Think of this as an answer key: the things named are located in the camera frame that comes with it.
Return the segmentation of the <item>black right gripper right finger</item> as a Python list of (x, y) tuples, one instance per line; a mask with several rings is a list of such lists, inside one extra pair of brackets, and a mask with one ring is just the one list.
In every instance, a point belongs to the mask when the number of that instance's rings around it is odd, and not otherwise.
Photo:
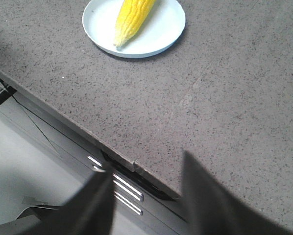
[(191, 235), (291, 235), (219, 184), (188, 152), (183, 153), (182, 203)]

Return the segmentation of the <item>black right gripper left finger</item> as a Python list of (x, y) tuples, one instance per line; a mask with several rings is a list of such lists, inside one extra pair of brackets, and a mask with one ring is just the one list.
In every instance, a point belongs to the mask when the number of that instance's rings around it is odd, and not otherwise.
[(108, 235), (115, 198), (113, 169), (96, 172), (61, 209), (20, 235)]

